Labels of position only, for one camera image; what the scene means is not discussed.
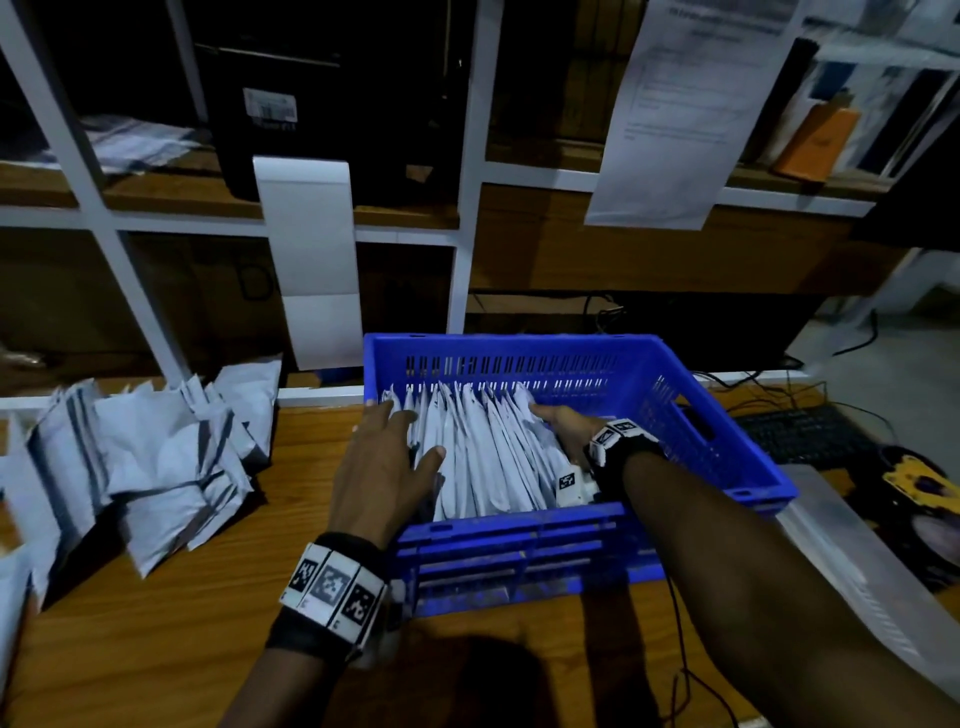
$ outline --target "hand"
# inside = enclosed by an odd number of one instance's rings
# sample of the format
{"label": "hand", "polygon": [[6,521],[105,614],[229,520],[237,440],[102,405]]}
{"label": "hand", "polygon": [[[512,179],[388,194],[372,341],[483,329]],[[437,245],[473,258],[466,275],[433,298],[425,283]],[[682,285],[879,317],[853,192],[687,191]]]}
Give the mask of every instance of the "hand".
{"label": "hand", "polygon": [[589,462],[584,455],[584,447],[593,439],[593,435],[603,429],[607,421],[582,415],[565,404],[556,407],[531,404],[530,411],[553,427],[570,462],[588,471]]}
{"label": "hand", "polygon": [[391,401],[368,401],[347,453],[333,475],[327,530],[349,533],[385,549],[431,493],[446,450],[435,447],[410,470],[407,427],[416,412],[390,416]]}

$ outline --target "floor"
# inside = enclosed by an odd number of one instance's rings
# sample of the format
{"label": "floor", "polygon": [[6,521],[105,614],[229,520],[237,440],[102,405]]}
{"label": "floor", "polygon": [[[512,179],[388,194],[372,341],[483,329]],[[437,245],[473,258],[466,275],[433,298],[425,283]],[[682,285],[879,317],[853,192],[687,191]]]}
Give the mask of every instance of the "floor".
{"label": "floor", "polygon": [[[824,326],[811,322],[797,343],[822,333]],[[866,329],[862,334],[870,336]],[[826,365],[819,378],[827,381],[830,398],[886,418],[901,445],[926,455],[960,481],[960,325],[880,317],[879,334],[869,347],[833,357]],[[876,437],[890,441],[882,420],[843,409]]]}

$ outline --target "shelving unit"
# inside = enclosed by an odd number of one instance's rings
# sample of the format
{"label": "shelving unit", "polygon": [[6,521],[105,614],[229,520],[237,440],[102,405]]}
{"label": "shelving unit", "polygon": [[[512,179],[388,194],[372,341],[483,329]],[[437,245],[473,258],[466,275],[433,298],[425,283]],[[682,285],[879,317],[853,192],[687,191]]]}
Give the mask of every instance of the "shelving unit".
{"label": "shelving unit", "polygon": [[[169,0],[170,5],[177,3]],[[354,210],[359,242],[454,249],[447,313],[451,333],[464,327],[483,184],[590,192],[602,155],[598,144],[513,144],[491,138],[503,8],[504,0],[477,3],[456,204]],[[0,46],[63,169],[0,163],[0,227],[92,231],[160,370],[169,381],[187,376],[178,343],[134,270],[124,236],[144,231],[269,237],[260,206],[230,195],[219,176],[216,156],[208,149],[144,175],[105,179],[20,0],[0,0]],[[760,170],[738,169],[718,205],[856,218],[869,211],[886,186],[878,179],[848,175],[811,192]]]}

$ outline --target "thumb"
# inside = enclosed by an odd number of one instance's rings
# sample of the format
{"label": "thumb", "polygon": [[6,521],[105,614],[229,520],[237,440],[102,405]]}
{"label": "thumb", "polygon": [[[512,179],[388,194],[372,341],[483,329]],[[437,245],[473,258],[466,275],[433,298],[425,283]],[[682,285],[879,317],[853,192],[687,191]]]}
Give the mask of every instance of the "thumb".
{"label": "thumb", "polygon": [[423,457],[420,459],[420,464],[417,465],[413,476],[414,488],[418,492],[418,497],[423,497],[433,492],[433,484],[437,479],[437,472],[440,470],[440,466],[444,462],[445,457],[446,448],[442,445],[437,445],[435,448],[431,448],[423,454]]}
{"label": "thumb", "polygon": [[549,404],[537,404],[536,402],[530,402],[530,412],[537,415],[541,420],[545,420],[550,424],[557,422],[557,410],[559,407],[554,407]]}

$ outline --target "yellow object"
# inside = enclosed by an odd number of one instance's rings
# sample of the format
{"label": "yellow object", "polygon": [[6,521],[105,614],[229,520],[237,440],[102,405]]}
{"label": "yellow object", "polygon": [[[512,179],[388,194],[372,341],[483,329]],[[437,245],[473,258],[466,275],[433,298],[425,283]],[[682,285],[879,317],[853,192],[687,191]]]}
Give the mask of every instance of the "yellow object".
{"label": "yellow object", "polygon": [[860,120],[859,111],[845,106],[850,98],[837,94],[833,101],[811,109],[771,171],[805,182],[826,182]]}
{"label": "yellow object", "polygon": [[960,515],[960,488],[931,469],[923,460],[904,455],[883,479],[925,508]]}

